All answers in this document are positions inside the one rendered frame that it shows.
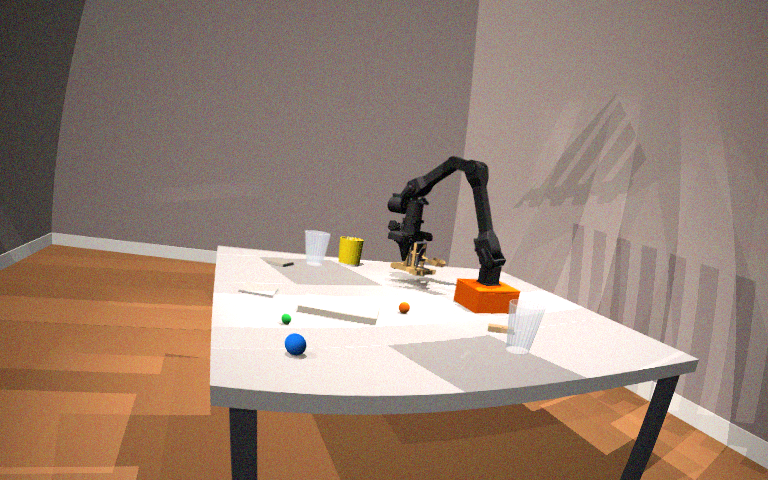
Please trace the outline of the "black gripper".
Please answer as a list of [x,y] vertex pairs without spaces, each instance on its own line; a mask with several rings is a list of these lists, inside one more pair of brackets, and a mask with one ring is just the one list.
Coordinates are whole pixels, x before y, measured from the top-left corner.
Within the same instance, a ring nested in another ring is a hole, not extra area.
[[405,221],[404,230],[401,229],[401,232],[390,231],[388,233],[388,239],[397,242],[400,248],[402,261],[405,261],[410,247],[411,250],[414,250],[414,243],[416,241],[432,241],[433,235],[432,233],[420,231],[421,223],[424,223],[422,217],[406,215],[406,217],[403,218],[403,221]]

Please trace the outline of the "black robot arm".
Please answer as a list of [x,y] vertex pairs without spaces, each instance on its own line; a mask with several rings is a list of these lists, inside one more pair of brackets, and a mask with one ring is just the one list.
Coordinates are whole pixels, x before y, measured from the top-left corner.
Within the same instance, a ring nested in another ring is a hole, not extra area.
[[[451,156],[446,162],[441,163],[431,172],[409,181],[407,187],[400,194],[393,193],[388,202],[388,209],[395,213],[422,217],[424,204],[429,205],[426,195],[436,183],[445,179],[457,169],[465,172],[467,181],[473,190],[479,229],[478,237],[474,239],[474,243],[475,252],[481,264],[476,282],[486,286],[501,286],[499,284],[501,266],[505,264],[506,259],[502,254],[499,240],[493,229],[486,187],[489,179],[487,164],[475,160],[468,161],[458,156]],[[419,199],[419,197],[421,198]]]

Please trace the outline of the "blue ball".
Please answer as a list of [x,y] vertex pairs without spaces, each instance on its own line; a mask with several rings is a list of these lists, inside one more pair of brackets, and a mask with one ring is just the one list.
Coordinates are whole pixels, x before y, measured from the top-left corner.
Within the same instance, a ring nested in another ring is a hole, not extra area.
[[299,334],[290,334],[285,339],[285,348],[292,355],[300,355],[307,349],[306,341]]

